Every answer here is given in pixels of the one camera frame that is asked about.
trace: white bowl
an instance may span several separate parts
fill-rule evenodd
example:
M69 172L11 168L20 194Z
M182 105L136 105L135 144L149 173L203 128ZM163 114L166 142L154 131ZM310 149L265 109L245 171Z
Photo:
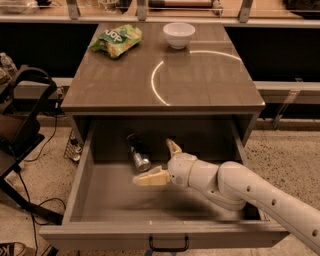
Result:
M188 23L169 23L163 27L164 37L174 49L183 49L191 41L196 32L194 26Z

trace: speckled floor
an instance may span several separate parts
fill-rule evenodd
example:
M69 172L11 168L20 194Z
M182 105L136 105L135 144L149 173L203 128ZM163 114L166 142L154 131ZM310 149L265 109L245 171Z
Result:
M71 190L76 166L64 158L71 129L59 126L54 138L44 148L35 162L24 162L22 176L34 203L58 197L65 202ZM50 137L52 126L42 127L41 132ZM34 158L38 149L28 157ZM274 130L270 121L259 120L246 145L246 152L252 170L274 186L296 196L320 210L320 121L282 120L279 130ZM25 195L19 178L9 176L22 195ZM35 255L33 226L29 213L17 210L0 193L0 241L19 241L28 246L27 256ZM59 201L48 202L45 206L63 213ZM42 255L48 243L37 235L37 255ZM59 251L58 255L78 255L74 251ZM81 251L80 255L151 255L149 251ZM153 253L153 255L171 255ZM289 235L273 248L257 249L210 249L188 250L177 255L316 255L294 236Z

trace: open drawer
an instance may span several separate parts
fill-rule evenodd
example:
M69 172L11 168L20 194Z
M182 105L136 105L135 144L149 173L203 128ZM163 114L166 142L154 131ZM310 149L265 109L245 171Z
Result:
M216 164L242 162L232 116L103 117L91 123L61 226L40 234L57 249L271 247L288 235L252 205L228 211L192 188L139 187L126 137L138 133L153 166L166 168L173 138L185 152Z

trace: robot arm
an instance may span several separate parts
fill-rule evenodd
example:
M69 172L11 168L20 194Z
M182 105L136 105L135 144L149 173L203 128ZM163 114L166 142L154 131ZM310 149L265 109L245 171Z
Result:
M241 210L246 202L266 212L309 248L320 254L320 212L277 189L236 162L214 165L182 152L167 140L171 152L168 170L156 167L136 176L137 185L165 185L169 181L200 191L227 210Z

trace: green snack bag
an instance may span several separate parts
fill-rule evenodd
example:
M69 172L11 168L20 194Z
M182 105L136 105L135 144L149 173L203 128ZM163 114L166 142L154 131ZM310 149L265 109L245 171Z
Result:
M111 58L118 58L122 53L139 43L141 38L141 30L127 24L105 30L89 45L89 49L94 52L105 51L110 54Z

